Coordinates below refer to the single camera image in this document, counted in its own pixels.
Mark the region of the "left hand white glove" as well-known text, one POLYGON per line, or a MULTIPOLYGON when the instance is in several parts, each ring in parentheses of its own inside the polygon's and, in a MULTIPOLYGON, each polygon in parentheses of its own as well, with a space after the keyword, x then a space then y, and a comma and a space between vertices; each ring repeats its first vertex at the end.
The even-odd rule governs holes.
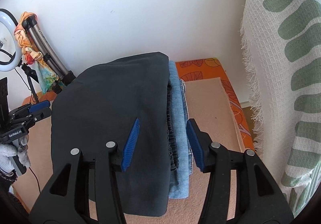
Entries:
POLYGON ((30 167, 30 160, 27 153, 29 135, 20 138, 19 141, 20 146, 18 148, 13 145, 1 143, 1 172, 3 172, 6 176, 12 175, 14 170, 14 165, 10 161, 10 157, 18 156, 19 162, 22 165, 24 165, 26 168, 30 167))

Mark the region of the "left forearm black sleeve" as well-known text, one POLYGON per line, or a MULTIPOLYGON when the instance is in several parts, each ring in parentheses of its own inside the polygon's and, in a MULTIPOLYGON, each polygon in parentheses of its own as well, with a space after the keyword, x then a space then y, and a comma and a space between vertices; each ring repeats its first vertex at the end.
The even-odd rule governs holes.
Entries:
POLYGON ((17 174, 15 170, 11 172, 5 172, 3 169, 0 169, 1 175, 1 186, 8 189, 14 182, 17 180, 17 174))

